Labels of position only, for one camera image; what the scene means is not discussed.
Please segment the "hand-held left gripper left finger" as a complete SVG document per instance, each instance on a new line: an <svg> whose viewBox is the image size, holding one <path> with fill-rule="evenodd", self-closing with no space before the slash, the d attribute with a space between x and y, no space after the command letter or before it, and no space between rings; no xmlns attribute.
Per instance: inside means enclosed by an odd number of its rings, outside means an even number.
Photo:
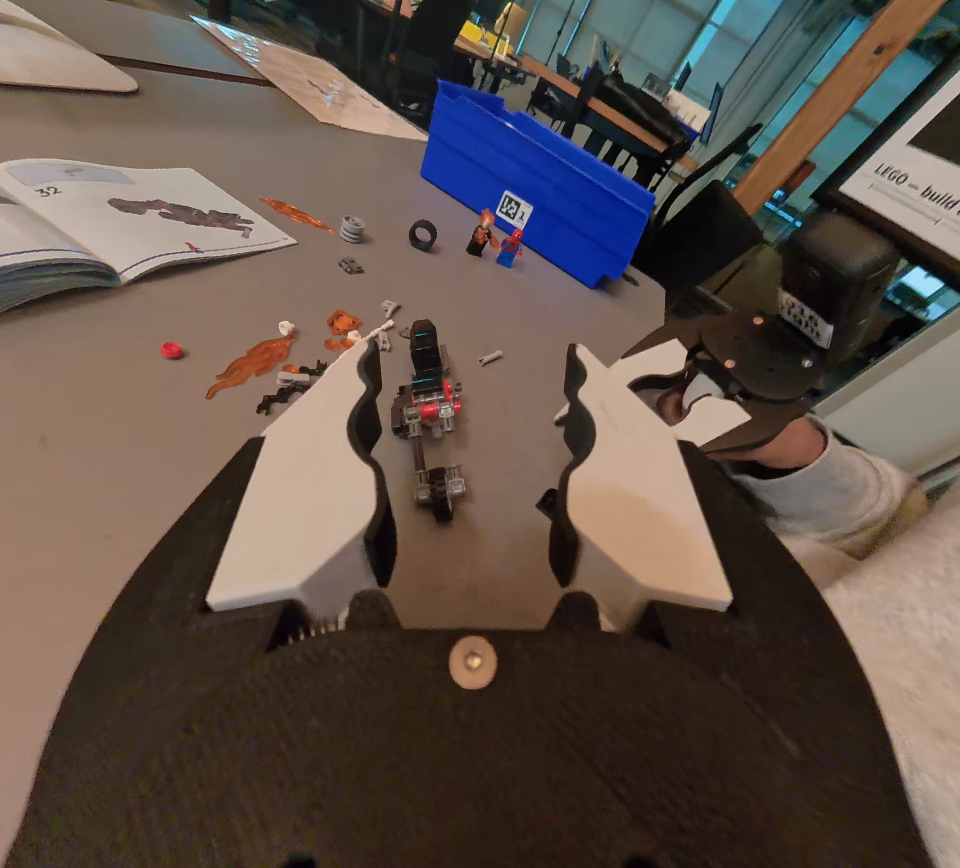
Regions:
<svg viewBox="0 0 960 868"><path fill-rule="evenodd" d="M216 612L293 601L315 621L389 586L397 527L375 458L382 424L380 352L346 351L262 434L207 591Z"/></svg>

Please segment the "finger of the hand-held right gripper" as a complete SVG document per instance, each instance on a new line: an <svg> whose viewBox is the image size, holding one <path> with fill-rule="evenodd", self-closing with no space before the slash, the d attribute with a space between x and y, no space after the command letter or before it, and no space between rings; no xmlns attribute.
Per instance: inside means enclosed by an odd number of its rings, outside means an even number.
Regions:
<svg viewBox="0 0 960 868"><path fill-rule="evenodd" d="M751 415L703 372L697 372L681 397L675 438L695 445L712 443L747 425Z"/></svg>
<svg viewBox="0 0 960 868"><path fill-rule="evenodd" d="M678 339L649 346L625 357L625 384L630 390L667 390L684 384L690 349Z"/></svg>

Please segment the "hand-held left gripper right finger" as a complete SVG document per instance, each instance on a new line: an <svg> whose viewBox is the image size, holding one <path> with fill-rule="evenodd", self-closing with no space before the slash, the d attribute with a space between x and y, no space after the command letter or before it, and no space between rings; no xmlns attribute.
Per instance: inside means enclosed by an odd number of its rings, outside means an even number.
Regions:
<svg viewBox="0 0 960 868"><path fill-rule="evenodd" d="M567 349L562 471L551 524L558 583L593 597L605 630L652 602L726 612L734 600L673 430L584 345Z"/></svg>

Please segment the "black red lego motorcycle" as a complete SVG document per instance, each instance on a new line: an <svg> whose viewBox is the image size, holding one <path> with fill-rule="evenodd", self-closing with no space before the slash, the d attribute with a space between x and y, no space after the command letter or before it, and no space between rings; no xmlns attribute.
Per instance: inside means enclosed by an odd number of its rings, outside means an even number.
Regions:
<svg viewBox="0 0 960 868"><path fill-rule="evenodd" d="M441 440L456 428L461 412L461 383L451 376L447 348L431 320L415 321L408 331L412 376L398 387L390 408L392 434L411 447L413 496L435 522L453 520L457 502L467 493L462 467L427 466L425 437Z"/></svg>

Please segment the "person's right forearm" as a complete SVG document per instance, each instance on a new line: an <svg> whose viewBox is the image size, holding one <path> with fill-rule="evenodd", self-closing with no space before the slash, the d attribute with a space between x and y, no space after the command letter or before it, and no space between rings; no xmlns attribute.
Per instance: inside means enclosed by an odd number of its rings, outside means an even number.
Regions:
<svg viewBox="0 0 960 868"><path fill-rule="evenodd" d="M921 520L930 502L910 474L827 434L813 464L794 471L723 461L765 524L795 553L837 552L855 562Z"/></svg>

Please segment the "person's right hand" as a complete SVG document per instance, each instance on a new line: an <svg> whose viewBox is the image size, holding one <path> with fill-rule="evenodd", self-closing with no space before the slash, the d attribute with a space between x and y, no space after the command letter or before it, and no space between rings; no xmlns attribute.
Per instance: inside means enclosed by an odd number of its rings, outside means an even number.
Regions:
<svg viewBox="0 0 960 868"><path fill-rule="evenodd" d="M791 473L815 463L824 453L829 435L819 423L803 416L792 420L772 441L749 450L714 455L731 462L750 463L764 470Z"/></svg>

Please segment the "large orange flame piece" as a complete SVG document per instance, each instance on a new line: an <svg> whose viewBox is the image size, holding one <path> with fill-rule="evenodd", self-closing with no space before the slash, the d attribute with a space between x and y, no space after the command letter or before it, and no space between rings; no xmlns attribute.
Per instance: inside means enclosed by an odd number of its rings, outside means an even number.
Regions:
<svg viewBox="0 0 960 868"><path fill-rule="evenodd" d="M262 377L277 369L288 360L296 339L297 331L293 337L282 337L278 334L275 338L259 342L247 349L216 375L214 383L205 393L205 399L212 401L224 390L238 387L251 378Z"/></svg>

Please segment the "framed black white marker sign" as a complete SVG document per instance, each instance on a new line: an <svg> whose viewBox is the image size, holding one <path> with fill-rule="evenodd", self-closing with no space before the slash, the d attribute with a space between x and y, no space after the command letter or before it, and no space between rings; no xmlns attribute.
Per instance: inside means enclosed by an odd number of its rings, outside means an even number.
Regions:
<svg viewBox="0 0 960 868"><path fill-rule="evenodd" d="M958 285L958 57L923 80L814 192Z"/></svg>

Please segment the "blue plastic bin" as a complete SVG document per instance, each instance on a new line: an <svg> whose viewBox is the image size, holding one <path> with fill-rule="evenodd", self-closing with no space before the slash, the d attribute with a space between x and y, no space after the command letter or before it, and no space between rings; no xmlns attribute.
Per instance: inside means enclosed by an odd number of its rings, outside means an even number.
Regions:
<svg viewBox="0 0 960 868"><path fill-rule="evenodd" d="M594 289L621 278L655 196L497 95L438 82L420 169L470 211Z"/></svg>

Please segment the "thin orange flame piece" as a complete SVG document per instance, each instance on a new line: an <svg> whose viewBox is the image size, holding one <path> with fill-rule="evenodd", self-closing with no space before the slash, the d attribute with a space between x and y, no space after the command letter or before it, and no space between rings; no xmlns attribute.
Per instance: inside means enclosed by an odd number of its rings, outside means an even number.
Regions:
<svg viewBox="0 0 960 868"><path fill-rule="evenodd" d="M277 214L281 214L292 221L295 221L299 224L306 224L311 227L315 227L322 231L329 233L330 235L336 236L338 234L337 229L334 229L332 226L322 221L321 219L312 216L311 214L303 211L302 209L296 207L294 204L289 202L282 202L278 199L268 198L261 196L259 202L268 208L272 209Z"/></svg>

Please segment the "open instruction booklet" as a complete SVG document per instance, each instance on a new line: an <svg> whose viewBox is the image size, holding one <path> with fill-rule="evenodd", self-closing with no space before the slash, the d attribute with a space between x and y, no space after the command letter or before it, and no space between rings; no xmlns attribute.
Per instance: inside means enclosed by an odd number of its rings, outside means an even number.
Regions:
<svg viewBox="0 0 960 868"><path fill-rule="evenodd" d="M2 311L297 245L188 168L16 159L1 165L1 196Z"/></svg>

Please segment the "yellow storage bins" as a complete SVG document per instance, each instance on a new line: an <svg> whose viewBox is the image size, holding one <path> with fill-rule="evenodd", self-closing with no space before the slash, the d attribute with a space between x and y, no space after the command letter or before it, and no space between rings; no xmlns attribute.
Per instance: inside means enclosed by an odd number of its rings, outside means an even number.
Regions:
<svg viewBox="0 0 960 868"><path fill-rule="evenodd" d="M510 34L499 34L471 21L463 23L454 41L454 48L479 59L494 58L499 61L513 58L515 52Z"/></svg>

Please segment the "printed paper sheet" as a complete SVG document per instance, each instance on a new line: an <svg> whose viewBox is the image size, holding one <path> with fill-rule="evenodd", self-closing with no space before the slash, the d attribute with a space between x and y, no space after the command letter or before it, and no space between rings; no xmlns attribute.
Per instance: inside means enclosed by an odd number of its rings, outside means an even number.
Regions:
<svg viewBox="0 0 960 868"><path fill-rule="evenodd" d="M191 20L319 122L379 137L427 141L423 130L378 101L331 63L228 25L195 15ZM343 110L327 111L320 86L335 77L349 80L350 105Z"/></svg>

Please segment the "white rounded stand base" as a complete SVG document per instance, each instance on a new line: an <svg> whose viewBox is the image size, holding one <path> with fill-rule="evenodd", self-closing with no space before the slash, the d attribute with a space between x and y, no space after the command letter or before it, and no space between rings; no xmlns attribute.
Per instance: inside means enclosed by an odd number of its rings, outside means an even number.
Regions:
<svg viewBox="0 0 960 868"><path fill-rule="evenodd" d="M1 0L1 85L133 94L138 82L29 11Z"/></svg>

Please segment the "wooden post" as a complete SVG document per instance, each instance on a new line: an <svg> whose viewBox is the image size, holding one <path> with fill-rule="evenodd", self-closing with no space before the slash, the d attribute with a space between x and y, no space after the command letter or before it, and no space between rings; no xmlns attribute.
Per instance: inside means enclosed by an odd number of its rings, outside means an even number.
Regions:
<svg viewBox="0 0 960 868"><path fill-rule="evenodd" d="M742 178L733 196L757 215L795 169L949 0L891 0Z"/></svg>

